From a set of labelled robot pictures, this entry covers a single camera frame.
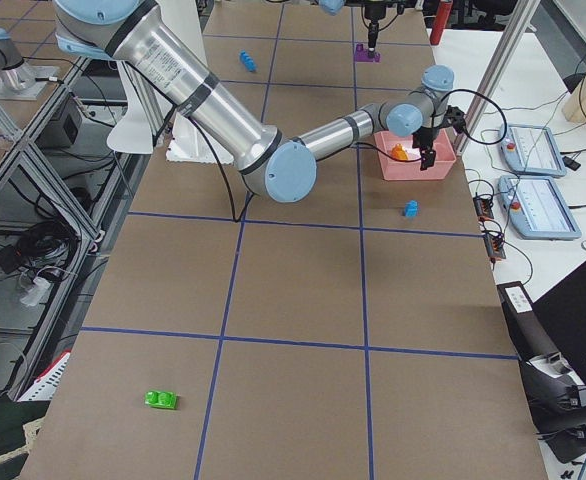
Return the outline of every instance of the pink plastic container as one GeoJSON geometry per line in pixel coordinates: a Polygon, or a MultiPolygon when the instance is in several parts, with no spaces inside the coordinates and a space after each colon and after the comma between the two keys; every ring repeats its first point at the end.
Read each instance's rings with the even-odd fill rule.
{"type": "MultiPolygon", "coordinates": [[[[375,134],[375,144],[377,148],[391,155],[391,150],[397,144],[401,144],[404,151],[408,154],[409,160],[420,158],[420,152],[417,148],[412,148],[412,137],[397,137],[391,132],[379,132],[375,134]]],[[[442,180],[451,170],[455,163],[455,152],[446,136],[444,130],[435,139],[433,148],[436,152],[435,165],[424,171],[420,170],[420,162],[400,162],[378,154],[380,165],[382,166],[382,175],[384,180],[442,180]]]]}

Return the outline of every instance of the white table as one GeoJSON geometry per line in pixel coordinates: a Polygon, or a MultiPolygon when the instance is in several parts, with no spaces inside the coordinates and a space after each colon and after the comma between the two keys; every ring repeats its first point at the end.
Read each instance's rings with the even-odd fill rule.
{"type": "MultiPolygon", "coordinates": [[[[440,45],[433,48],[436,61],[453,69],[456,76],[456,88],[477,89],[500,35],[496,32],[446,30],[440,45]]],[[[557,99],[563,92],[566,92],[566,88],[562,79],[555,71],[539,41],[534,34],[527,33],[523,36],[492,99],[502,108],[537,107],[557,99]]],[[[472,96],[456,93],[451,97],[451,105],[457,105],[465,110],[468,108],[472,96]]],[[[511,123],[530,125],[546,125],[548,123],[553,132],[563,132],[578,125],[565,120],[561,112],[567,98],[568,94],[559,101],[559,106],[556,102],[533,111],[507,111],[505,112],[506,118],[511,123]]],[[[487,112],[491,111],[494,111],[494,108],[489,106],[487,112]]],[[[474,136],[480,138],[480,131],[497,129],[500,126],[501,118],[498,114],[484,115],[474,136]]],[[[487,141],[492,141],[497,138],[496,135],[496,132],[486,132],[485,138],[487,141]]],[[[561,151],[586,148],[586,125],[570,133],[557,136],[556,141],[561,151]]],[[[497,146],[487,148],[494,159],[494,165],[506,168],[500,158],[497,146]]],[[[504,172],[491,167],[484,146],[471,142],[464,152],[463,159],[466,168],[479,172],[481,178],[491,182],[497,191],[497,179],[504,172]]],[[[569,170],[566,177],[556,181],[568,205],[586,203],[586,152],[579,156],[578,161],[582,167],[577,172],[569,170]]],[[[468,171],[467,176],[469,180],[477,178],[477,174],[472,171],[468,171]]],[[[475,191],[477,185],[477,183],[471,185],[472,191],[475,191]]],[[[486,186],[480,185],[479,188],[482,193],[488,192],[486,186]]],[[[493,212],[496,220],[504,226],[507,220],[506,215],[497,202],[493,212]]],[[[581,246],[582,240],[586,240],[586,208],[573,210],[572,213],[582,230],[582,238],[579,240],[522,240],[511,226],[506,231],[506,240],[526,252],[533,263],[533,277],[526,285],[533,300],[538,299],[586,260],[586,251],[581,246]]],[[[526,280],[530,270],[524,257],[509,246],[506,246],[506,254],[507,259],[498,262],[495,266],[495,282],[499,284],[514,280],[526,280]]],[[[542,444],[541,448],[549,479],[558,478],[567,469],[575,470],[574,478],[577,478],[579,467],[561,465],[545,444],[542,444]]]]}

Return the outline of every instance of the brown tabletop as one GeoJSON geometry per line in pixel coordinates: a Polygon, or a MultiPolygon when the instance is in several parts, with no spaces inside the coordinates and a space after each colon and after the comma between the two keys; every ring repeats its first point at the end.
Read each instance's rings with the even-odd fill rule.
{"type": "MultiPolygon", "coordinates": [[[[357,9],[220,2],[205,45],[293,136],[406,95],[433,63],[423,25],[407,10],[382,63],[354,65],[357,9]]],[[[462,165],[387,183],[349,149],[303,201],[229,216],[215,166],[158,149],[20,478],[546,478],[462,165]]]]}

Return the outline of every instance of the green lego block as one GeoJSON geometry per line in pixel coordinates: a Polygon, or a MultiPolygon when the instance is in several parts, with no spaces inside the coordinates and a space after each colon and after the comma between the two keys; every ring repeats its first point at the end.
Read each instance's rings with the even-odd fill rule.
{"type": "Polygon", "coordinates": [[[144,403],[153,408],[175,410],[177,395],[163,390],[149,390],[144,397],[144,403]]]}

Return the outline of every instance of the blue and white device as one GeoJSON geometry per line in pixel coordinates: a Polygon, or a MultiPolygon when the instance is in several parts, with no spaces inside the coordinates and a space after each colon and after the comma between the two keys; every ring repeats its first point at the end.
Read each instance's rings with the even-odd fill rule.
{"type": "Polygon", "coordinates": [[[553,177],[504,175],[500,203],[511,225],[528,240],[574,240],[582,236],[553,177]]]}
{"type": "Polygon", "coordinates": [[[548,127],[507,124],[500,152],[515,173],[556,178],[566,175],[560,149],[548,127]]]}

